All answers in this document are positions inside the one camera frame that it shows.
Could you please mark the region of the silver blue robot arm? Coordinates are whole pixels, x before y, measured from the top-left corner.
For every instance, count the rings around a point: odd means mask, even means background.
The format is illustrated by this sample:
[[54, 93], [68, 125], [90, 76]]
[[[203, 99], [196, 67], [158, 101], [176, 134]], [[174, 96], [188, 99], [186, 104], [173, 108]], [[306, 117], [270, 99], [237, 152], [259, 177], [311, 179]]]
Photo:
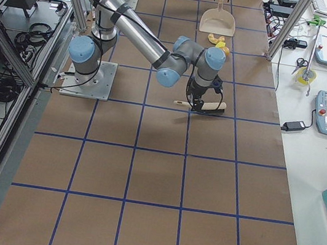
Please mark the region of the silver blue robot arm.
[[173, 49], [169, 50], [154, 36], [126, 0], [89, 1], [96, 8], [96, 25], [93, 29], [95, 37], [114, 38], [117, 30], [122, 31], [156, 69], [158, 83], [166, 88], [174, 86], [181, 75], [192, 68], [192, 75], [186, 85], [187, 103], [192, 110], [204, 114], [224, 112], [226, 107], [222, 101], [209, 108], [202, 99], [209, 89], [217, 94], [223, 93], [218, 72], [226, 61], [226, 55], [221, 49], [205, 49], [192, 39], [180, 36]]

